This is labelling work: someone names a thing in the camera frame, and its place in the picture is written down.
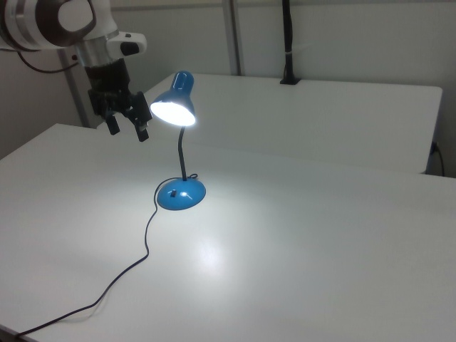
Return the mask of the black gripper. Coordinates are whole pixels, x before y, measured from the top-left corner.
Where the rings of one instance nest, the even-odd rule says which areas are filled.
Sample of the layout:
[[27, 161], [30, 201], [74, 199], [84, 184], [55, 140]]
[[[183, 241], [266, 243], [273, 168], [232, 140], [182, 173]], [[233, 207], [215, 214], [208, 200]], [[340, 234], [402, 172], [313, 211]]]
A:
[[85, 67], [91, 88], [88, 91], [94, 113], [104, 119], [111, 135], [120, 132], [116, 113], [121, 113], [135, 124], [140, 142], [149, 138], [147, 132], [150, 110], [142, 92], [129, 89], [130, 76], [123, 58], [109, 64]]

